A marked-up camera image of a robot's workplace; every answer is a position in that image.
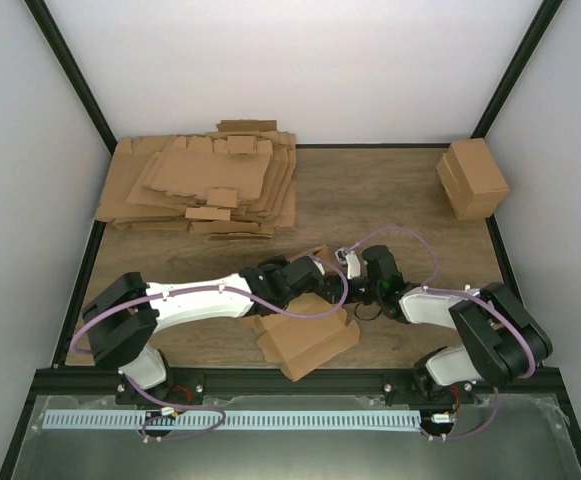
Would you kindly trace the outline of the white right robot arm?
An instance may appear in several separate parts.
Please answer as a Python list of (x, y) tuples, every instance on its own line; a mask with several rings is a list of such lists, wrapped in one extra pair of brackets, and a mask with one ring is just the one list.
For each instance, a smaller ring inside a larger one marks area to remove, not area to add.
[(425, 402), (438, 402), (459, 383), (501, 388), (529, 378), (553, 353), (547, 333), (500, 282), (462, 290), (408, 282), (385, 245), (369, 247), (360, 256), (341, 249), (336, 257), (346, 278), (325, 276), (322, 296), (330, 303), (345, 296), (347, 304), (375, 304), (400, 323), (444, 327), (459, 335), (459, 346), (437, 349), (415, 364), (415, 393)]

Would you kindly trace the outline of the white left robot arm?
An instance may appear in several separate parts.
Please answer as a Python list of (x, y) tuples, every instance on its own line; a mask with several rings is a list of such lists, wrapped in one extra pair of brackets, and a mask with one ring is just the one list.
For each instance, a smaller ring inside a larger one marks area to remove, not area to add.
[(151, 403), (166, 402), (174, 379), (153, 334), (214, 318), (267, 316), (323, 285), (325, 269), (302, 256), (277, 257), (220, 279), (187, 284), (146, 282), (138, 272), (119, 277), (83, 311), (89, 352), (97, 367), (132, 379)]

